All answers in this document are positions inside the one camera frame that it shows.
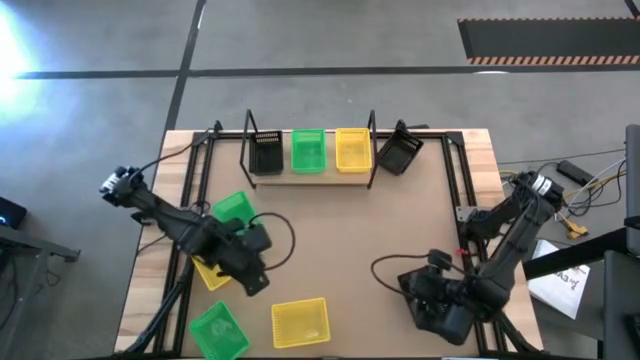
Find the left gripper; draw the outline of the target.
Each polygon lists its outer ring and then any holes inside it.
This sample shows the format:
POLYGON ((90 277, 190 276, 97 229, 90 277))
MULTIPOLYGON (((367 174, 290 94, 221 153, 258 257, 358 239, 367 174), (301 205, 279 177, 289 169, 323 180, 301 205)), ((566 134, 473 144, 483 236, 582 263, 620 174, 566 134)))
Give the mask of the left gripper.
POLYGON ((244 283, 244 289, 249 297, 255 296, 269 284, 269 278, 264 272, 265 264, 261 253, 248 249, 240 238, 225 239, 215 237, 216 249, 212 255, 213 264, 219 265, 222 273, 244 283))

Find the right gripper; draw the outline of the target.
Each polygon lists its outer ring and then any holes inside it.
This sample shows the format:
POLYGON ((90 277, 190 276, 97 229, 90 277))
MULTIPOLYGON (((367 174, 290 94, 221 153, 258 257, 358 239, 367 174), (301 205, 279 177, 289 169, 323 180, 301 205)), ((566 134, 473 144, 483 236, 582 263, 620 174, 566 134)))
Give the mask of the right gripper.
POLYGON ((442 328, 450 306, 442 270, 418 269, 398 275, 397 280, 415 326, 442 328))

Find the yellow plastic basket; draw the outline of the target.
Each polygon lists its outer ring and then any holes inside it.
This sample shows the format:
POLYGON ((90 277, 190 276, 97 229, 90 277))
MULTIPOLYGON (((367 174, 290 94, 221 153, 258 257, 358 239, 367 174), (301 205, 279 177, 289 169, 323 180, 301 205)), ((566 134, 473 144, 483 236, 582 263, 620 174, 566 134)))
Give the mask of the yellow plastic basket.
POLYGON ((232 280, 230 276, 222 275, 222 269, 219 265, 208 267, 198 257, 192 257, 192 262, 209 291, 215 291, 232 280))
POLYGON ((273 345, 293 348, 331 340, 326 299, 323 297, 271 306, 273 345))
POLYGON ((336 167, 339 172, 364 173, 372 167, 368 128, 337 128, 335 131, 336 167))

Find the green plastic basket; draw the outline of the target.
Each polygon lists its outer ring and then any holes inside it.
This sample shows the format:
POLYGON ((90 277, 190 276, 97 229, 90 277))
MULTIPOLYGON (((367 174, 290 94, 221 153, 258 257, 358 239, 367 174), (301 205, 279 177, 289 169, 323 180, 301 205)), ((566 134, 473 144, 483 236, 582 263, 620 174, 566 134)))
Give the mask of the green plastic basket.
POLYGON ((212 214, 221 222, 239 219, 246 227, 256 215, 253 204, 244 191, 238 191, 213 205, 212 214))
POLYGON ((292 131, 291 168, 298 174, 319 174, 326 170, 327 150, 324 129, 292 131))
POLYGON ((206 360, 236 360, 250 347, 247 335, 223 301, 191 321, 189 331, 206 360))

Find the black plastic basket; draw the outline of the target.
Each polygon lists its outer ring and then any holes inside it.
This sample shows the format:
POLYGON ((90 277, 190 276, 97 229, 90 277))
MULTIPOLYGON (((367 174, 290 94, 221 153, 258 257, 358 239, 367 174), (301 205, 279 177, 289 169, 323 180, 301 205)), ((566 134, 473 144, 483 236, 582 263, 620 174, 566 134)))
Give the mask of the black plastic basket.
POLYGON ((424 142, 398 125, 378 153, 378 164, 393 175, 405 173, 424 142))
POLYGON ((271 176, 281 174, 283 168, 282 132, 252 134, 249 144, 249 172, 256 176, 271 176))

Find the white paper sheet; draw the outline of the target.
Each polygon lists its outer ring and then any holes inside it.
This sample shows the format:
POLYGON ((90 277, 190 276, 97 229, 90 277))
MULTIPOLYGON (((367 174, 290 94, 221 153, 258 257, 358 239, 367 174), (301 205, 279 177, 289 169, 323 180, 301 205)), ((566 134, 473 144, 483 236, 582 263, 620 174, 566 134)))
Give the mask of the white paper sheet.
POLYGON ((544 304, 575 320, 590 268, 580 265, 527 281, 529 293, 544 304))

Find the black power strip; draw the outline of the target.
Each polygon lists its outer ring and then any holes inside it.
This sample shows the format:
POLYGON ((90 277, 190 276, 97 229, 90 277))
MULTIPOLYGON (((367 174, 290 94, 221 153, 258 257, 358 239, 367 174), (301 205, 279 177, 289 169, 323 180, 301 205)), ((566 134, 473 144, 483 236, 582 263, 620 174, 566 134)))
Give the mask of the black power strip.
POLYGON ((558 163, 556 171, 580 186, 586 186, 594 176, 569 160, 558 163))

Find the black neighbouring rig furniture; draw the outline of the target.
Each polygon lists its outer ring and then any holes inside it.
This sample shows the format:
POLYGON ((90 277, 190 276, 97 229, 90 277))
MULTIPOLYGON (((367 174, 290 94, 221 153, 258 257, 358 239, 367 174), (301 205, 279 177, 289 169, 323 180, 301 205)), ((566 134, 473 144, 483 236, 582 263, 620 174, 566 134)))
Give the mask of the black neighbouring rig furniture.
POLYGON ((524 264, 529 280, 602 260, 604 360, 640 360, 640 125, 625 129, 623 226, 524 264))

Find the black device with blue light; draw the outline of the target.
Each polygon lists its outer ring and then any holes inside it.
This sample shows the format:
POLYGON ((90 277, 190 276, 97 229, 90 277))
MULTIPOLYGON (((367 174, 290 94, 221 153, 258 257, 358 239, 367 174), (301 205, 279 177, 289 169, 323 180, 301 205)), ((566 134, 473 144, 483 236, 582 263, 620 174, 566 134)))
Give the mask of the black device with blue light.
POLYGON ((0 226, 20 229, 27 214, 25 207, 0 196, 0 226))

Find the black hazard-striped floor mat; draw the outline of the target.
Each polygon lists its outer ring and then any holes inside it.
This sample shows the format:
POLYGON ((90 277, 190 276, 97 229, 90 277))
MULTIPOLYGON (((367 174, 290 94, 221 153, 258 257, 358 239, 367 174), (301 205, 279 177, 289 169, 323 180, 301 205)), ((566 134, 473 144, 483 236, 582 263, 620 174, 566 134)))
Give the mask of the black hazard-striped floor mat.
POLYGON ((636 18, 467 18, 457 25, 472 65, 640 65, 636 18))

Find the wooden shelf with black frame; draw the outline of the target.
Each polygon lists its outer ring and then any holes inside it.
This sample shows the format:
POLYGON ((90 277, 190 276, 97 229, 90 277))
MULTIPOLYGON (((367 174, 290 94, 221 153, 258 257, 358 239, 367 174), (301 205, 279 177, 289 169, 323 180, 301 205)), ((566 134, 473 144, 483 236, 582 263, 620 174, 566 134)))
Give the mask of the wooden shelf with black frame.
POLYGON ((260 130, 257 127, 255 117, 251 110, 246 111, 244 128, 241 139, 242 145, 240 150, 239 165, 248 180, 251 187, 255 188, 259 185, 354 185, 372 186, 378 168, 376 159, 377 151, 377 124, 376 114, 371 111, 368 115, 367 125, 370 131, 371 150, 372 150, 372 167, 364 173, 345 173, 339 172, 336 167, 336 150, 335 150, 335 131, 336 129, 324 129, 326 136, 327 150, 327 168, 323 173, 319 174, 298 174, 291 168, 291 134, 293 130, 260 130), (283 140, 283 164, 284 168, 281 174, 271 176, 256 176, 249 172, 249 144, 250 136, 256 132, 265 131, 281 131, 283 140))

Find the black aluminium rig frame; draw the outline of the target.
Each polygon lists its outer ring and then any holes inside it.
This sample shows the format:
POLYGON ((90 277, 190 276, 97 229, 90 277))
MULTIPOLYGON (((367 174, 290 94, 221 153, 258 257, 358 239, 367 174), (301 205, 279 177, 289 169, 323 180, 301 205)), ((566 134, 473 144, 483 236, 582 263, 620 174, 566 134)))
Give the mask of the black aluminium rig frame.
POLYGON ((242 132, 221 131, 212 146, 191 161, 194 130, 169 132, 153 190, 178 204, 186 182, 205 185, 218 202, 244 191, 264 214, 272 247, 264 259, 270 284, 249 297, 236 281, 209 291, 199 276, 191 294, 169 315, 164 347, 185 358, 199 350, 189 323, 218 301, 226 303, 250 341, 252 358, 471 357, 478 345, 461 346, 418 330, 405 301, 390 290, 397 276, 420 267, 430 249, 455 253, 457 207, 491 207, 504 194, 489 134, 484 129, 422 129, 422 149, 408 170, 395 176, 378 170, 372 186, 259 185, 251 187, 240 165, 242 132), (271 306, 323 297, 331 340, 276 349, 271 306))

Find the grey desk frame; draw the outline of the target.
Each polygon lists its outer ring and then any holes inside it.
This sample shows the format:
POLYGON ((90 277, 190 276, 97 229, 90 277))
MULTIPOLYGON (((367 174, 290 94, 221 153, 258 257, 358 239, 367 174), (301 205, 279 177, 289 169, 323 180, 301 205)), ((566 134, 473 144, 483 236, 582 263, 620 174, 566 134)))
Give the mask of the grey desk frame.
POLYGON ((47 270, 49 258, 58 256, 65 262, 76 262, 81 251, 34 237, 6 226, 0 226, 1 243, 12 245, 12 250, 16 256, 31 256, 34 258, 33 269, 27 273, 24 285, 15 287, 16 298, 13 308, 7 321, 0 326, 0 333, 4 333, 4 336, 0 339, 0 357, 4 357, 13 345, 14 337, 28 303, 35 296, 36 283, 47 270))

